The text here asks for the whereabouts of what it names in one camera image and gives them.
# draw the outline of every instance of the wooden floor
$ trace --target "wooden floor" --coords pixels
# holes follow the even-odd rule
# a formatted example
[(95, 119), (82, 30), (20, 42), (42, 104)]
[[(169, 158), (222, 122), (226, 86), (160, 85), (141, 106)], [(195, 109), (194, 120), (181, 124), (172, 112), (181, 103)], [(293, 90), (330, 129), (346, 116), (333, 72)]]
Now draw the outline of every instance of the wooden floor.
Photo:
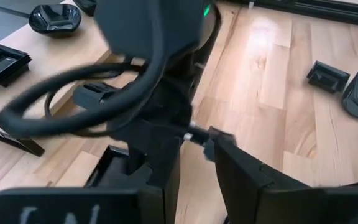
[[(305, 79), (316, 60), (352, 78), (358, 26), (232, 4), (219, 8), (223, 25), (193, 102), (197, 124), (236, 134), (240, 148), (306, 184), (358, 181), (358, 121), (342, 110), (340, 95)], [(72, 110), (69, 104), (60, 113)], [(81, 186), (111, 142), (43, 140), (51, 150), (41, 158), (0, 144), (0, 190)], [(191, 143), (183, 146), (181, 163), (177, 223), (222, 223), (226, 211), (214, 164)]]

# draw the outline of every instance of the green led light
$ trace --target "green led light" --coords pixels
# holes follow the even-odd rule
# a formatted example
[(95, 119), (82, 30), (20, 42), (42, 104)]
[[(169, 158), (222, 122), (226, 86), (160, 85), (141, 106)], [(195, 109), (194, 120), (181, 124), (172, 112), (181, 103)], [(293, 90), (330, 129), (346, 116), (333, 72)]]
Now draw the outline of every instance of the green led light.
[(209, 13), (209, 5), (206, 7), (205, 11), (204, 11), (204, 17), (206, 17)]

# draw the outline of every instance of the black bowl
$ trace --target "black bowl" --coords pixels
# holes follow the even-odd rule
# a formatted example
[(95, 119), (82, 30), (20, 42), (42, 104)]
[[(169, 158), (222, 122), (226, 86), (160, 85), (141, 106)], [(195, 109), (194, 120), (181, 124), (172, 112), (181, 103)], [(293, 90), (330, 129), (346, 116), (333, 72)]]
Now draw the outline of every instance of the black bowl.
[(98, 0), (73, 0), (74, 3), (87, 14), (93, 16)]
[(29, 17), (32, 30), (51, 37), (73, 35), (80, 23), (80, 10), (70, 4), (39, 5)]

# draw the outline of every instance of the black tray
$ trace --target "black tray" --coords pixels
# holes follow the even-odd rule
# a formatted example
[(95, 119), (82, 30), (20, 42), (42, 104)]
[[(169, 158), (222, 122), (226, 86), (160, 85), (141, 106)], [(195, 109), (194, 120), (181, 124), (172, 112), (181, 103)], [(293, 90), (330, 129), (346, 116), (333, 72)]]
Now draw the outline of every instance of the black tray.
[(98, 0), (73, 0), (74, 3), (88, 16), (94, 15)]
[(0, 45), (0, 85), (7, 87), (28, 71), (31, 58), (27, 53)]
[(314, 63), (307, 76), (310, 85), (320, 87), (330, 93), (342, 93), (349, 77), (350, 74), (319, 61)]
[(80, 23), (81, 11), (70, 4), (39, 5), (29, 17), (32, 30), (51, 37), (71, 36)]

